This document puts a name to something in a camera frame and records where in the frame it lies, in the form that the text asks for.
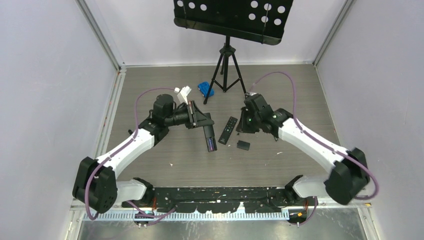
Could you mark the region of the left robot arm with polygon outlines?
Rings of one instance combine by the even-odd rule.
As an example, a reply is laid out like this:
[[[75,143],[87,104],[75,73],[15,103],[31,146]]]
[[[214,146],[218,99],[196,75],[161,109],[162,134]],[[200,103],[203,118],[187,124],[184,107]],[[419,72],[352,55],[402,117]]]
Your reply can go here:
[[[208,152],[217,149],[214,121],[210,113],[203,113],[195,101],[177,105],[169,94],[158,95],[149,116],[130,136],[109,152],[93,159],[85,157],[79,164],[72,196],[85,204],[86,211],[107,212],[115,203],[133,202],[148,207],[154,200],[153,185],[135,177],[118,181],[118,176],[136,158],[155,147],[169,133],[169,128],[184,125],[187,129],[202,127]]]

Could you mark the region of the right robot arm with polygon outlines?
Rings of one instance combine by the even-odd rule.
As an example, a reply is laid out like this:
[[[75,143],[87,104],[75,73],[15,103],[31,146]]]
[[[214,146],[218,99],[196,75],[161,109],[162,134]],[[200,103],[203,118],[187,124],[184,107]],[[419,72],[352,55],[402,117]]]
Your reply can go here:
[[[348,150],[332,143],[301,124],[289,111],[273,110],[259,93],[246,93],[244,104],[238,132],[271,134],[275,140],[301,150],[329,174],[328,177],[296,176],[285,186],[288,203],[299,205],[307,197],[330,197],[338,204],[347,205],[359,199],[359,192],[370,182],[362,150],[357,147]]]

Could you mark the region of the black battery cover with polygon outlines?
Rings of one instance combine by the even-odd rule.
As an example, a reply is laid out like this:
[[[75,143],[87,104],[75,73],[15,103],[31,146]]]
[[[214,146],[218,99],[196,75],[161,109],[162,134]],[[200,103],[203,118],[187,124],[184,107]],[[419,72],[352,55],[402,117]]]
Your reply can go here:
[[[236,147],[238,149],[242,149],[242,150],[245,150],[245,151],[248,151],[250,149],[250,146],[251,146],[251,144],[249,142],[242,141],[242,140],[239,140],[237,142],[237,145],[236,145]]]

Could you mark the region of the blue purple battery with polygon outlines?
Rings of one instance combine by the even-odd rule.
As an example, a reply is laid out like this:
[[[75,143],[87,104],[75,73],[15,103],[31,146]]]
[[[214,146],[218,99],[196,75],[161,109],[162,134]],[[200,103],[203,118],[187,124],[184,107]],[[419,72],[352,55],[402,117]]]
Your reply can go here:
[[[210,149],[211,151],[213,151],[213,150],[211,149],[210,138],[208,139],[208,147],[209,147],[209,149]]]

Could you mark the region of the plain black remote control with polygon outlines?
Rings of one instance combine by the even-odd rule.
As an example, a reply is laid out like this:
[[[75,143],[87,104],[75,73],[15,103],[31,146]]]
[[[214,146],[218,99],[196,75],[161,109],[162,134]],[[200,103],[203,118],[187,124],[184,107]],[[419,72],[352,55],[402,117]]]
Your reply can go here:
[[[206,112],[206,115],[211,117],[211,114],[209,112]],[[209,153],[217,151],[218,148],[217,148],[216,139],[215,139],[214,125],[205,126],[205,127],[202,127],[202,128],[203,128],[204,137],[205,137],[205,140],[206,140],[207,151]],[[213,139],[213,143],[214,143],[214,147],[215,147],[215,149],[213,151],[211,151],[209,149],[208,139]]]

